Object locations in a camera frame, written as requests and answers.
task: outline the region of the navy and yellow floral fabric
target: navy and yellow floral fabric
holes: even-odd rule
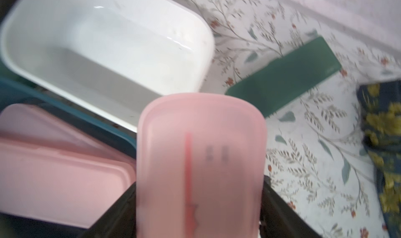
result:
[[[401,80],[362,85],[363,145],[377,169],[377,190],[391,238],[401,237]]]

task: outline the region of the pink lid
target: pink lid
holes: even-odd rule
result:
[[[262,114],[238,98],[150,103],[138,126],[138,237],[257,237],[266,139]]]
[[[136,161],[34,105],[13,104],[0,114],[0,137],[95,155],[131,164]]]
[[[124,162],[0,138],[0,212],[89,228],[134,182]]]

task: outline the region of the green cutting board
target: green cutting board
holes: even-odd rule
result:
[[[273,60],[225,94],[248,101],[267,117],[340,69],[327,42],[318,37]]]

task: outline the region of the red flower print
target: red flower print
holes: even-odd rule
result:
[[[217,20],[213,20],[213,21],[210,23],[210,26],[214,29],[214,28],[216,28],[216,27],[219,27],[219,26],[220,26],[220,23],[219,23]]]
[[[380,63],[383,66],[386,66],[389,63],[389,61],[388,61],[387,57],[383,57],[383,58],[380,59]]]
[[[229,86],[232,86],[232,85],[234,85],[234,80],[231,79],[231,78],[228,78],[228,79],[226,80],[226,84],[229,85]]]
[[[348,75],[347,70],[344,70],[344,69],[341,69],[341,70],[340,70],[340,74],[341,74],[343,77],[346,77],[346,76]]]
[[[296,209],[296,207],[295,207],[295,205],[294,205],[294,203],[293,203],[292,201],[288,202],[287,205],[288,205],[290,208],[292,208],[293,210]]]
[[[360,238],[368,238],[369,237],[369,231],[366,230],[366,228],[361,228],[360,230]]]

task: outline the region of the white plastic container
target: white plastic container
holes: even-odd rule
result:
[[[0,212],[89,228],[135,178],[127,163],[0,138]]]
[[[152,100],[198,91],[213,51],[171,0],[20,0],[0,39],[11,70],[133,131]]]

